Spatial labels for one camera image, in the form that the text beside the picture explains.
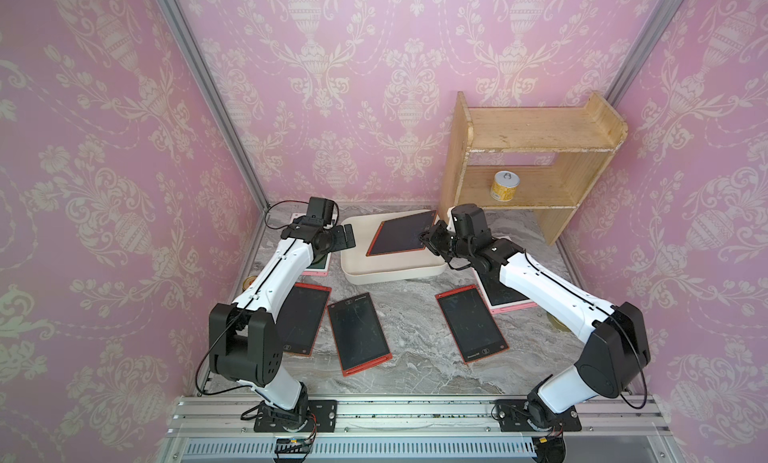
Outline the pink writing tablet rainbow screen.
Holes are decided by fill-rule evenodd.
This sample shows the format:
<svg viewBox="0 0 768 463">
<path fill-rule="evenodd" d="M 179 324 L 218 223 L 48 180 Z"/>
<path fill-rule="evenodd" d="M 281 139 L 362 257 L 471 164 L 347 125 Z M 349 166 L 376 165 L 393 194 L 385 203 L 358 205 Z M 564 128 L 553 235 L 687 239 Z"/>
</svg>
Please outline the pink writing tablet rainbow screen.
<svg viewBox="0 0 768 463">
<path fill-rule="evenodd" d="M 319 262 L 313 263 L 312 265 L 307 267 L 303 271 L 302 275 L 313 276 L 313 277 L 326 277 L 330 271 L 331 259 L 332 259 L 331 254 L 325 255 L 322 260 L 320 260 Z"/>
</svg>

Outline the pink writing tablet dark screen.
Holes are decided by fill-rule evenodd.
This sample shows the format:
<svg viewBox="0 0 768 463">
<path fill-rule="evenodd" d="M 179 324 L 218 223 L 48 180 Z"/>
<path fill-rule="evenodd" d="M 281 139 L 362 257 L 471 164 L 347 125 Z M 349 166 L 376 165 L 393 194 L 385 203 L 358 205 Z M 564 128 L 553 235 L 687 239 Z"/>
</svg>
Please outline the pink writing tablet dark screen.
<svg viewBox="0 0 768 463">
<path fill-rule="evenodd" d="M 472 270 L 476 287 L 492 315 L 533 308 L 536 303 L 522 293 Z"/>
</svg>

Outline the red black newsmy tablet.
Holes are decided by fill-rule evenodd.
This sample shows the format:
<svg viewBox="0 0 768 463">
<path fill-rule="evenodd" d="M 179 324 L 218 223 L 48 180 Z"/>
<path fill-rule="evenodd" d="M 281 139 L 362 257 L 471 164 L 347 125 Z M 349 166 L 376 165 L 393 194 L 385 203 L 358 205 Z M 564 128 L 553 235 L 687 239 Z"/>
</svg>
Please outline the red black newsmy tablet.
<svg viewBox="0 0 768 463">
<path fill-rule="evenodd" d="M 296 283 L 278 315 L 276 328 L 287 353 L 309 357 L 326 311 L 330 287 Z"/>
<path fill-rule="evenodd" d="M 475 285 L 440 293 L 435 299 L 465 364 L 509 349 Z"/>
</svg>

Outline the red black Newsmy tablet top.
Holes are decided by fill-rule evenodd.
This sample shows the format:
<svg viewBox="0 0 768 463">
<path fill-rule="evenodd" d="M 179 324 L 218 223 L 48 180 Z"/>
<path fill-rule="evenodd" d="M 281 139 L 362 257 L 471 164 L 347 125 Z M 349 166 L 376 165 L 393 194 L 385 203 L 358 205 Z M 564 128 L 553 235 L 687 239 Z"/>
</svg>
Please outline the red black Newsmy tablet top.
<svg viewBox="0 0 768 463">
<path fill-rule="evenodd" d="M 296 283 L 278 315 L 276 328 L 287 353 L 309 357 L 326 311 L 330 287 Z"/>
</svg>

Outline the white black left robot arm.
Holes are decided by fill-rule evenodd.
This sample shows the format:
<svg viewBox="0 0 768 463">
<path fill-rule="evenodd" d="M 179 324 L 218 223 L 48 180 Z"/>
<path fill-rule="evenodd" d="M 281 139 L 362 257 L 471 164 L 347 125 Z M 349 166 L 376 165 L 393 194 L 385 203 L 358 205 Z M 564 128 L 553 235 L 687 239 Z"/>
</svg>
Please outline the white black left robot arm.
<svg viewBox="0 0 768 463">
<path fill-rule="evenodd" d="M 311 197 L 306 213 L 287 224 L 256 279 L 230 304 L 216 304 L 208 320 L 209 349 L 201 362 L 210 371 L 257 393 L 257 410 L 289 431 L 309 416 L 306 385 L 282 367 L 277 320 L 302 273 L 323 257 L 356 246 L 349 225 L 338 223 L 336 202 Z"/>
</svg>

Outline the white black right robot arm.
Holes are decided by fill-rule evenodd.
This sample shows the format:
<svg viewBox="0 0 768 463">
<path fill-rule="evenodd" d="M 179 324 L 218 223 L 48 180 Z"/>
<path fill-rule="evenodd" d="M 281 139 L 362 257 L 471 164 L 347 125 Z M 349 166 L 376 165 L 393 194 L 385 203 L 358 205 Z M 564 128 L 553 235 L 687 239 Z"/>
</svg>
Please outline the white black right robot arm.
<svg viewBox="0 0 768 463">
<path fill-rule="evenodd" d="M 572 366 L 528 394 L 526 412 L 534 427 L 548 430 L 572 406 L 596 396 L 618 398 L 645 376 L 651 354 L 641 310 L 598 298 L 546 269 L 517 243 L 493 236 L 477 205 L 450 208 L 419 240 L 445 262 L 464 259 L 477 273 L 528 297 L 583 343 Z"/>
</svg>

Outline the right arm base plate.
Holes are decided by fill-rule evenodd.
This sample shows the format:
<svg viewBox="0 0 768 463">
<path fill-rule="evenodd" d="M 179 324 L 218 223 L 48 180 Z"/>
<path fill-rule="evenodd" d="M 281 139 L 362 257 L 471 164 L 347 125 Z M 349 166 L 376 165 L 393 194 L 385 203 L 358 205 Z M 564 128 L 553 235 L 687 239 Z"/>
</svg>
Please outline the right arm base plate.
<svg viewBox="0 0 768 463">
<path fill-rule="evenodd" d="M 502 432 L 555 433 L 580 432 L 582 424 L 574 407 L 560 414 L 546 406 L 525 399 L 499 399 L 491 409 L 491 417 Z"/>
</svg>

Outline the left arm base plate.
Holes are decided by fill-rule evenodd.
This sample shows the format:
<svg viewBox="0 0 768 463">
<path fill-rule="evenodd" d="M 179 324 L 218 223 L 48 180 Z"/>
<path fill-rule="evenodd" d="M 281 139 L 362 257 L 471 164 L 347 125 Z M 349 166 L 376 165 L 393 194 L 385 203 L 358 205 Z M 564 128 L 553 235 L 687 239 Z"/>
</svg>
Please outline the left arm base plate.
<svg viewBox="0 0 768 463">
<path fill-rule="evenodd" d="M 312 432 L 333 433 L 338 413 L 337 400 L 300 401 L 293 410 L 261 403 L 254 419 L 257 433 Z"/>
</svg>

